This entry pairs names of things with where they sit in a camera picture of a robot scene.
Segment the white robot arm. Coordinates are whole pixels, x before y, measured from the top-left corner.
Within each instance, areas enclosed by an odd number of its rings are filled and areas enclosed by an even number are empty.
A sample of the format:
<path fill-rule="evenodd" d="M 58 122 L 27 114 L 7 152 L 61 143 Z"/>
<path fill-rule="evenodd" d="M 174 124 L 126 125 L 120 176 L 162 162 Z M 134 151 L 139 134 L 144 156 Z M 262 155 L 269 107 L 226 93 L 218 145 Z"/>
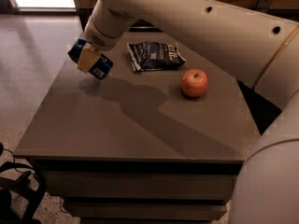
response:
<path fill-rule="evenodd" d="M 137 20 L 280 108 L 243 163 L 229 224 L 299 224 L 299 23 L 214 0 L 97 0 L 84 34 L 110 50 Z"/>

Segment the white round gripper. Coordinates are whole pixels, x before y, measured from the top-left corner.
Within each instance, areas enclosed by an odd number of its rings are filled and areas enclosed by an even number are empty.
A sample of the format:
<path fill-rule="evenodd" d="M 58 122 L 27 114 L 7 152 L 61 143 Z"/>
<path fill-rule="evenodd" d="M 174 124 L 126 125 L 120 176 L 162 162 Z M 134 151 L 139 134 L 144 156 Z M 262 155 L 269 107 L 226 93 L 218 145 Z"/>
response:
<path fill-rule="evenodd" d="M 100 59 L 98 50 L 113 49 L 122 35 L 120 17 L 91 16 L 84 29 L 86 43 L 80 53 L 77 69 L 87 73 Z"/>

